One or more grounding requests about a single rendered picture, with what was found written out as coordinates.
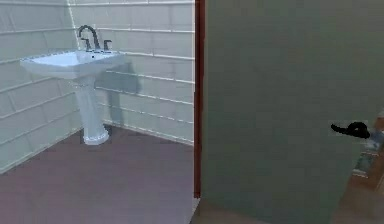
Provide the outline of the grey-green room door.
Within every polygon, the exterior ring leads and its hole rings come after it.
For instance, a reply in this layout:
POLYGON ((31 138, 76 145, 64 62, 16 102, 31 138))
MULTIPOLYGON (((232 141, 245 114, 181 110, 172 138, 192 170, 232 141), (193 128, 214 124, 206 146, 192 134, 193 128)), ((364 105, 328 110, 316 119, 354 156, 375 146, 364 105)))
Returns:
POLYGON ((384 0, 206 0, 201 197, 330 224, 384 108, 384 0))

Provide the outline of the black sink faucet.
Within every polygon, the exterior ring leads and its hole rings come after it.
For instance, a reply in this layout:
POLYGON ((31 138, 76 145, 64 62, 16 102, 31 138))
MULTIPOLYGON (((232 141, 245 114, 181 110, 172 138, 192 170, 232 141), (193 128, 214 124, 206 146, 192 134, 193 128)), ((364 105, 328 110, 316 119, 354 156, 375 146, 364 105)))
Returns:
POLYGON ((77 37, 84 42, 86 52, 110 52, 109 45, 112 43, 111 40, 104 40, 100 43, 100 39, 96 30, 90 25, 82 25, 77 29, 77 37))

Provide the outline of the white pedestal sink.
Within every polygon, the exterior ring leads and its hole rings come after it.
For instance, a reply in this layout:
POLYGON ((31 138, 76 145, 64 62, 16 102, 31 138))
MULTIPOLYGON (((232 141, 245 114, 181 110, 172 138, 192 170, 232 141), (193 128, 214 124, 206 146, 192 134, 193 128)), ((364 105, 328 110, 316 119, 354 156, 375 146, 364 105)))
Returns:
POLYGON ((96 100, 95 80, 125 63, 117 51, 71 50, 26 57, 20 65, 32 74, 67 80, 74 88, 86 145, 100 145, 109 138, 96 100))

